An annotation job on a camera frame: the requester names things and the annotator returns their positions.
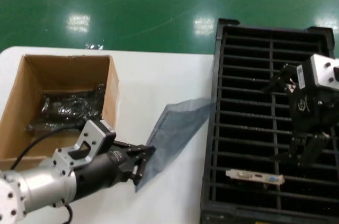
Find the black plastic crate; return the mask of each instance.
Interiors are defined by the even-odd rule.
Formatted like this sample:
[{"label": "black plastic crate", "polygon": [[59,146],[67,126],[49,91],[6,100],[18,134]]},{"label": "black plastic crate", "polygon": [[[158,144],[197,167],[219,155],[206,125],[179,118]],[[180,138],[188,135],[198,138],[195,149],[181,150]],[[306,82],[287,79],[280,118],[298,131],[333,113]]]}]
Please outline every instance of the black plastic crate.
[{"label": "black plastic crate", "polygon": [[[288,150],[292,123],[283,92],[261,89],[286,64],[314,53],[334,57],[333,31],[264,29],[219,20],[211,112],[201,193],[201,223],[339,223],[336,141],[308,168],[270,156]],[[338,128],[328,128],[335,134]],[[228,168],[282,174],[285,183],[240,186]]]}]

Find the open cardboard box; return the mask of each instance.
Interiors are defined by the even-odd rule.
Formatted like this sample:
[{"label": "open cardboard box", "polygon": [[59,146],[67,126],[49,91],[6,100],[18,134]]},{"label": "open cardboard box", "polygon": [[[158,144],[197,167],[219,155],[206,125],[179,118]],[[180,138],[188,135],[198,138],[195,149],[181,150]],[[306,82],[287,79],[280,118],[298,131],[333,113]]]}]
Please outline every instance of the open cardboard box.
[{"label": "open cardboard box", "polygon": [[[41,110],[46,92],[79,92],[106,85],[102,119],[115,127],[118,76],[110,56],[22,57],[17,76],[0,120],[0,169],[7,170],[35,136],[25,131]],[[34,146],[17,169],[37,166],[56,148],[73,145],[79,133],[63,132]]]}]

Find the black cable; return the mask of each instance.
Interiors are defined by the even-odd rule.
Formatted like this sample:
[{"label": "black cable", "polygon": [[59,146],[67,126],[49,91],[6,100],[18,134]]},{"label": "black cable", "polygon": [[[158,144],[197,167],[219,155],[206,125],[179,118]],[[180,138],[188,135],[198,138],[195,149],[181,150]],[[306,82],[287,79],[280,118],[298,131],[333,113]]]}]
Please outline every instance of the black cable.
[{"label": "black cable", "polygon": [[[19,162],[22,160],[22,158],[29,152],[30,149],[32,149],[33,146],[41,142],[42,140],[49,138],[59,132],[62,132],[64,130],[71,130],[71,129],[78,129],[82,130],[84,127],[84,124],[73,124],[73,125],[67,125],[67,126],[60,126],[59,128],[53,129],[51,132],[48,132],[47,134],[41,136],[40,138],[36,139],[35,141],[31,142],[18,156],[16,161],[13,163],[11,166],[10,170],[13,170],[16,168],[16,166],[19,164]],[[65,205],[66,209],[68,210],[69,213],[69,218],[66,222],[63,224],[70,224],[73,218],[73,210],[69,205]]]},{"label": "black cable", "polygon": [[73,210],[69,205],[65,205],[66,209],[68,210],[69,213],[69,218],[66,222],[64,222],[63,224],[70,224],[72,219],[73,219]]},{"label": "black cable", "polygon": [[60,126],[59,128],[53,129],[51,132],[48,132],[47,134],[41,136],[40,138],[36,139],[35,141],[31,142],[18,156],[16,161],[11,166],[10,170],[13,170],[16,168],[16,166],[19,164],[21,159],[29,152],[30,149],[32,149],[33,146],[35,146],[37,143],[41,142],[42,140],[51,137],[59,132],[62,132],[64,130],[71,130],[71,129],[82,129],[83,125],[67,125],[67,126]]}]

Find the green floor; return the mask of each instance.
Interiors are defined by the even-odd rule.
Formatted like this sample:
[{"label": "green floor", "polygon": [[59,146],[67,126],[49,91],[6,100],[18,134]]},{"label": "green floor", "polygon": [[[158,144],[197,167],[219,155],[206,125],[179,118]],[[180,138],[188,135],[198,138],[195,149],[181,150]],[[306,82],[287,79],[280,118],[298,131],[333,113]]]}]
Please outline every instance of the green floor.
[{"label": "green floor", "polygon": [[339,0],[0,0],[0,51],[10,46],[213,53],[219,17],[334,29]]}]

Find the transparent plastic bag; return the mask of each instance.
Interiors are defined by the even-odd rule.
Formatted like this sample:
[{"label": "transparent plastic bag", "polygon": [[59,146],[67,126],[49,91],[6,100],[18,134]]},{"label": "transparent plastic bag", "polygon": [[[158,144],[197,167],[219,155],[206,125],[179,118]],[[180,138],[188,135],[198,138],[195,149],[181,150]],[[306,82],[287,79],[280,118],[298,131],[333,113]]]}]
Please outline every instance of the transparent plastic bag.
[{"label": "transparent plastic bag", "polygon": [[105,89],[102,84],[92,91],[45,94],[41,111],[26,127],[26,131],[48,132],[58,126],[77,124],[88,119],[100,120]]}]

